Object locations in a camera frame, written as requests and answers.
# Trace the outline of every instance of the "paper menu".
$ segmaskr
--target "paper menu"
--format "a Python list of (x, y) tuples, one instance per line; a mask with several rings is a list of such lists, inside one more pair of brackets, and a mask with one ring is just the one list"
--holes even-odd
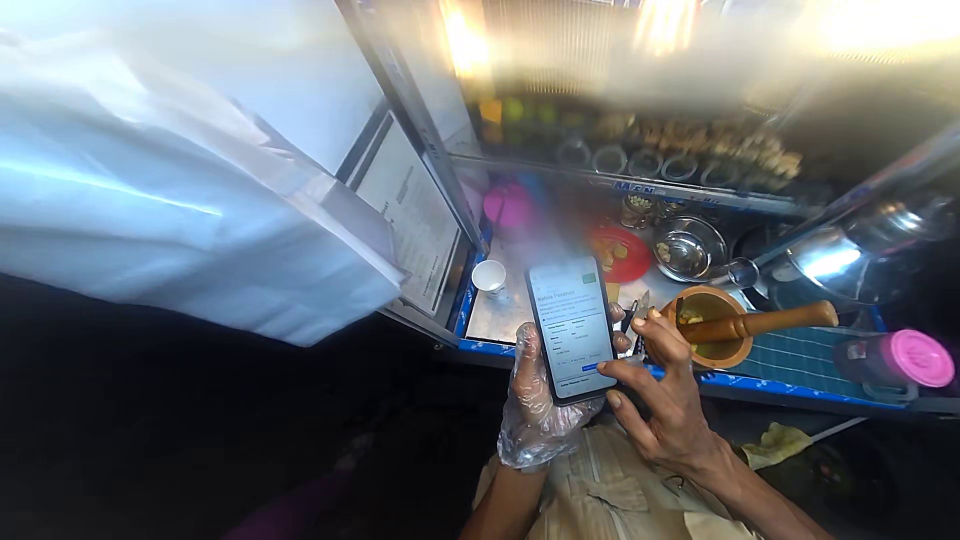
[(394, 122), (357, 187), (390, 222), (396, 258), (410, 273), (403, 298), (431, 317), (444, 290), (459, 227), (406, 134)]

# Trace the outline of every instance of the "gloved hand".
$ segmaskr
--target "gloved hand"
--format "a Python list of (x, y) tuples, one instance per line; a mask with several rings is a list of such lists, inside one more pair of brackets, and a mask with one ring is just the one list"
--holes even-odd
[[(609, 305), (614, 323), (623, 320), (623, 308)], [(622, 331), (613, 333), (613, 347), (623, 353), (633, 345)], [(516, 361), (503, 406), (503, 422), (496, 450), (500, 461), (515, 469), (546, 463), (577, 447), (579, 428), (603, 407), (605, 398), (574, 405), (554, 405), (541, 354), (540, 334), (534, 323), (516, 330)]]

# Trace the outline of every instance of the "green cloth rag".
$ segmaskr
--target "green cloth rag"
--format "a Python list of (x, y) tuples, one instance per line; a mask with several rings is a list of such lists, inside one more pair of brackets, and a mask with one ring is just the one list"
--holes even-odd
[(809, 435), (776, 422), (760, 436), (760, 445), (745, 444), (741, 448), (753, 470), (776, 465), (791, 455), (799, 454), (813, 444)]

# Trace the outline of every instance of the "phone screen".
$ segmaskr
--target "phone screen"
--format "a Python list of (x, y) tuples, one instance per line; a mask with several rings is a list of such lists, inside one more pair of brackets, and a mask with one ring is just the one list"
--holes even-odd
[(611, 328), (598, 274), (593, 257), (537, 266), (528, 274), (544, 354), (559, 398), (616, 383), (596, 369), (598, 362), (613, 359)]

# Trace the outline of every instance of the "smartphone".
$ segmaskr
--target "smartphone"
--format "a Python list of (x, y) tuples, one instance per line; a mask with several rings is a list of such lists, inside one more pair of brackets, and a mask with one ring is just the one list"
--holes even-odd
[(616, 379), (597, 373), (597, 363), (613, 360), (616, 352), (596, 258), (535, 266), (525, 276), (554, 403), (604, 395)]

